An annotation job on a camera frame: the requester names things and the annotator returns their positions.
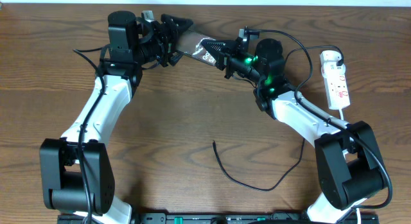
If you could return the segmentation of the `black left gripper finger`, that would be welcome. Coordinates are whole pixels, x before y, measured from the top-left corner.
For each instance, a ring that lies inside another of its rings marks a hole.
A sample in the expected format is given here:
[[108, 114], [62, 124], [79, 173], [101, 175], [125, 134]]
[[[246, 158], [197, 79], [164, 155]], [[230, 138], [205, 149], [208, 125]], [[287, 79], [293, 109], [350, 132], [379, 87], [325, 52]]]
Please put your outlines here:
[[174, 54], [169, 59], [170, 65], [176, 65], [183, 56], [184, 55], [182, 53], [179, 53], [177, 51], [174, 52]]
[[165, 27], [176, 34], [184, 33], [193, 25], [191, 19], [175, 17], [165, 13], [161, 15], [161, 21]]

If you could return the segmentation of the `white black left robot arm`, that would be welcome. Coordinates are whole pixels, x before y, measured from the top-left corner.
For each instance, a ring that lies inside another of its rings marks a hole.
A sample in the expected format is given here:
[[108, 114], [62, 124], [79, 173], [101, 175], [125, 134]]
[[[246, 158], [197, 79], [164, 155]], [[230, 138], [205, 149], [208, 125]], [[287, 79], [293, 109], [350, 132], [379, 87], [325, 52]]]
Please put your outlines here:
[[131, 102], [143, 71], [175, 65], [176, 45], [192, 26], [190, 19], [150, 11], [108, 17], [109, 43], [92, 65], [92, 94], [74, 123], [39, 151], [42, 194], [49, 209], [78, 216], [81, 223], [130, 223], [132, 206], [115, 194], [107, 145], [123, 109]]

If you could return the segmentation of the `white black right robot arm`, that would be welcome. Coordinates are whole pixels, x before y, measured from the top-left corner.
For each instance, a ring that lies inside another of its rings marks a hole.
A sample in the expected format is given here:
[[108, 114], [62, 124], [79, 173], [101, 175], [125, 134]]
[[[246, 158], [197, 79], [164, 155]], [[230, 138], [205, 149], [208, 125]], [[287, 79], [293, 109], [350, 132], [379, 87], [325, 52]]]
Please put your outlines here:
[[351, 124], [338, 119], [309, 102], [285, 76], [286, 58], [279, 41], [260, 41], [254, 54], [243, 38], [203, 40], [201, 45], [226, 78], [237, 74], [255, 84], [261, 111], [293, 128], [315, 148], [322, 192], [306, 211], [310, 221], [341, 223], [383, 189], [388, 190], [387, 199], [372, 208], [390, 203], [392, 181], [372, 128], [363, 121]]

